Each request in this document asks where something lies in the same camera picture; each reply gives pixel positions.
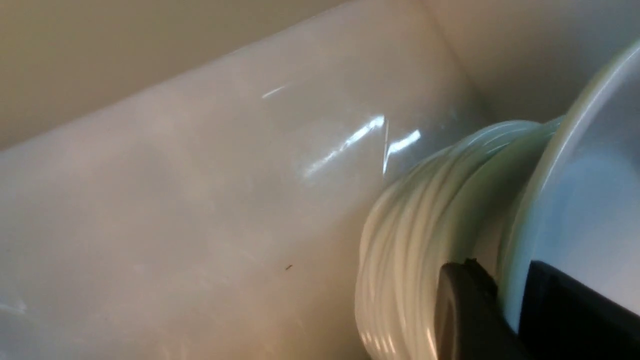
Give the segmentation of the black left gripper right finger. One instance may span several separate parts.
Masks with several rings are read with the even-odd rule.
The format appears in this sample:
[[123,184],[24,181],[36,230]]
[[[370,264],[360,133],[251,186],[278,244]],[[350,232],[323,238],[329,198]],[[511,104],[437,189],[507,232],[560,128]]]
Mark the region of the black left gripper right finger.
[[640,317],[534,260],[526,278],[518,338],[536,360],[637,360]]

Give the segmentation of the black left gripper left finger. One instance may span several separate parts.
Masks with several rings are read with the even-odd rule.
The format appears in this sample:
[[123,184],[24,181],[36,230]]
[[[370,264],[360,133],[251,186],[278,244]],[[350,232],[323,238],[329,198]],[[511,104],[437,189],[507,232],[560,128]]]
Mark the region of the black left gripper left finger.
[[476,259],[439,271],[434,310],[439,360],[529,360],[498,308],[498,287]]

